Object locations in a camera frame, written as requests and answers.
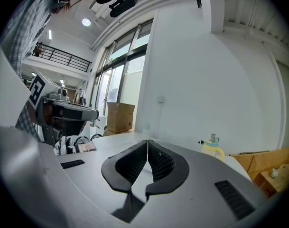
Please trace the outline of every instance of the glass door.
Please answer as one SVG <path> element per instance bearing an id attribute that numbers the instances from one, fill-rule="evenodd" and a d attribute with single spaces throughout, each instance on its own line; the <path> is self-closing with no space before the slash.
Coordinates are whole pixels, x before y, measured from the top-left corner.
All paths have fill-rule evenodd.
<path id="1" fill-rule="evenodd" d="M 136 123 L 137 106 L 139 100 L 140 85 L 145 56 L 131 60 L 128 65 L 127 73 L 124 77 L 120 102 L 135 105 L 133 116 L 133 128 Z"/>
<path id="2" fill-rule="evenodd" d="M 105 110 L 104 110 L 104 115 L 106 116 L 106 118 L 107 118 L 107 113 L 108 113 L 107 102 L 117 102 L 123 67 L 124 65 L 114 68 L 113 72 L 111 73 L 112 76 L 111 76 L 111 81 L 110 81 L 110 85 L 109 85 L 107 96 L 106 96 L 107 100 L 105 102 Z"/>
<path id="3" fill-rule="evenodd" d="M 98 109 L 100 115 L 104 115 L 103 111 L 105 106 L 106 92 L 111 76 L 111 71 L 112 70 L 110 69 L 106 72 L 103 72 L 101 75 L 98 96 L 96 101 L 96 109 Z"/>

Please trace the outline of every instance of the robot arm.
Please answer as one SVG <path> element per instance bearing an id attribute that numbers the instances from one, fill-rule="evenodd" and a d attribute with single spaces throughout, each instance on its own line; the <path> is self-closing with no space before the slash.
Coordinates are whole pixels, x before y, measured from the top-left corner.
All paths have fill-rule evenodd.
<path id="1" fill-rule="evenodd" d="M 69 103 L 67 91 L 41 73 L 33 79 L 29 89 L 28 101 L 35 109 L 37 124 L 42 126 L 45 143 L 54 145 L 62 136 L 79 135 L 87 121 L 99 117 L 96 109 Z M 49 109 L 48 122 L 45 109 Z"/>

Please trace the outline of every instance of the window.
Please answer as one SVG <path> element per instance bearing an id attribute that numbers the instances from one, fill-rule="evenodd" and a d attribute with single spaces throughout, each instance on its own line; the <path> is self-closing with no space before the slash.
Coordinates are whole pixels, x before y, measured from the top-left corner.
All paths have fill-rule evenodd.
<path id="1" fill-rule="evenodd" d="M 105 49 L 96 72 L 91 98 L 91 107 L 98 109 L 101 115 L 107 117 L 107 102 L 133 104 L 136 106 L 135 124 L 151 26 L 152 21 L 140 24 Z"/>
<path id="2" fill-rule="evenodd" d="M 137 113 L 144 60 L 145 56 L 141 56 L 139 58 L 130 61 L 129 68 L 124 78 L 122 94 L 120 99 L 121 103 L 135 105 L 133 116 L 133 127 L 135 126 L 136 123 L 136 113 Z"/>
<path id="3" fill-rule="evenodd" d="M 111 63 L 116 58 L 124 55 L 125 53 L 129 51 L 130 46 L 131 46 L 131 41 L 134 37 L 134 33 L 135 31 L 132 33 L 129 33 L 128 35 L 124 36 L 122 39 L 118 40 L 114 48 L 114 51 L 111 54 L 110 59 L 108 60 L 108 63 Z"/>
<path id="4" fill-rule="evenodd" d="M 136 40 L 136 43 L 134 45 L 133 49 L 136 49 L 140 46 L 143 46 L 145 44 L 148 44 L 149 42 L 149 33 L 150 33 L 150 29 L 152 27 L 152 23 L 146 24 L 141 28 L 141 31 L 138 35 L 138 38 Z"/>

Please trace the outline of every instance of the person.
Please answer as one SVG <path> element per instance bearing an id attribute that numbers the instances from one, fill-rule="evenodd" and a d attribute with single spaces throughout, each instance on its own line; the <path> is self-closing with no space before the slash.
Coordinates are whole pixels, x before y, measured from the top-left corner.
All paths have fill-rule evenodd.
<path id="1" fill-rule="evenodd" d="M 38 39 L 50 20 L 51 14 L 70 9 L 71 1 L 23 0 L 16 8 L 2 33 L 0 44 L 9 63 L 19 77 L 21 77 L 22 61 L 32 54 Z M 97 0 L 98 3 L 109 1 L 111 0 Z M 18 118 L 16 128 L 28 132 L 40 141 L 29 113 L 33 116 L 34 109 L 26 104 Z M 46 116 L 51 123 L 51 113 L 48 109 L 46 109 Z"/>

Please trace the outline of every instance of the black metal railing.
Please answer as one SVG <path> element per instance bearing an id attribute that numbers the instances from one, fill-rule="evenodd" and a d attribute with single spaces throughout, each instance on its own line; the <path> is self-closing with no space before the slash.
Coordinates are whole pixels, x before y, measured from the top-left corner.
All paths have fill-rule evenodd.
<path id="1" fill-rule="evenodd" d="M 83 72 L 87 72 L 88 66 L 91 64 L 83 58 L 77 57 L 68 52 L 64 52 L 54 47 L 50 47 L 41 43 L 37 43 L 35 49 L 32 52 L 35 57 L 41 57 L 53 62 L 61 63 L 75 69 L 79 69 Z"/>

